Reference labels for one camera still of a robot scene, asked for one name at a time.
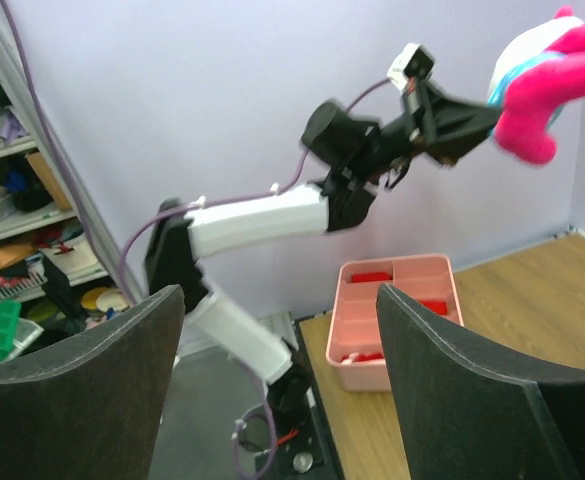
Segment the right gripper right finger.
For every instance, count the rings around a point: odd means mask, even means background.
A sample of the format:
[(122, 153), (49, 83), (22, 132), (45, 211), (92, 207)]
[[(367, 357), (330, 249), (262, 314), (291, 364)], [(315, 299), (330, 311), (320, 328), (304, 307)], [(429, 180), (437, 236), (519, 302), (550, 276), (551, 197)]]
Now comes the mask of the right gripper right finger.
[(524, 354), (394, 286), (376, 302), (414, 479), (585, 479), (585, 370)]

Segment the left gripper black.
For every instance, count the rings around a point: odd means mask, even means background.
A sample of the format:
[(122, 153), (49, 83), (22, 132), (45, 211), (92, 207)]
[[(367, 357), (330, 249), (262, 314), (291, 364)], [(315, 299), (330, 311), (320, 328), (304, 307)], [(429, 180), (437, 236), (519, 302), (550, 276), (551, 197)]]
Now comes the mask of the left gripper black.
[(390, 170), (396, 160), (421, 154), (454, 167), (489, 137), (501, 117), (499, 106), (450, 96), (426, 79), (413, 80), (401, 100), (403, 113), (372, 142), (374, 170)]

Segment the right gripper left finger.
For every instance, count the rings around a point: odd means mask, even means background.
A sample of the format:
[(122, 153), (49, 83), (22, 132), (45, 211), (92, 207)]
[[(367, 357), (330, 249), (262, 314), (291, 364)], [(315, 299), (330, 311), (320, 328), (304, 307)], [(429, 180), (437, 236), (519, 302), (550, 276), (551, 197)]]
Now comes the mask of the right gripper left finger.
[(168, 286), (0, 363), (0, 480), (147, 478), (183, 321)]

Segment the white panda plush blue dress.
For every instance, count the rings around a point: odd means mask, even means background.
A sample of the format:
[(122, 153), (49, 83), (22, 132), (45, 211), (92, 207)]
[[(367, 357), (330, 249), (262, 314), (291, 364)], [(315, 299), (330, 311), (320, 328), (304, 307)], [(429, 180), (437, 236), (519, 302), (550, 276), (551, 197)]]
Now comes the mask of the white panda plush blue dress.
[(487, 104), (502, 109), (491, 132), (502, 150), (531, 165), (552, 161), (551, 125), (585, 98), (585, 20), (570, 5), (514, 38), (494, 64)]

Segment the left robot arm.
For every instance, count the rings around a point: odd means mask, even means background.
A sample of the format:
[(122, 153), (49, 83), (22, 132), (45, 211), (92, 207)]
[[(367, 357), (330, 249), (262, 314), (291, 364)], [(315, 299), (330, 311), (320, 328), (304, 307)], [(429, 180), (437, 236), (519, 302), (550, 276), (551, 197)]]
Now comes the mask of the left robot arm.
[(288, 236), (334, 233), (360, 225), (386, 173), (404, 176), (427, 155), (453, 165), (486, 140), (500, 107), (446, 95), (426, 79), (402, 93), (402, 114), (387, 125), (353, 117), (328, 100), (310, 116), (301, 141), (328, 168), (325, 178), (233, 203), (166, 205), (145, 258), (148, 286), (184, 293), (185, 321), (246, 365), (267, 387), (275, 418), (308, 415), (312, 378), (293, 347), (262, 327), (204, 278), (200, 259)]

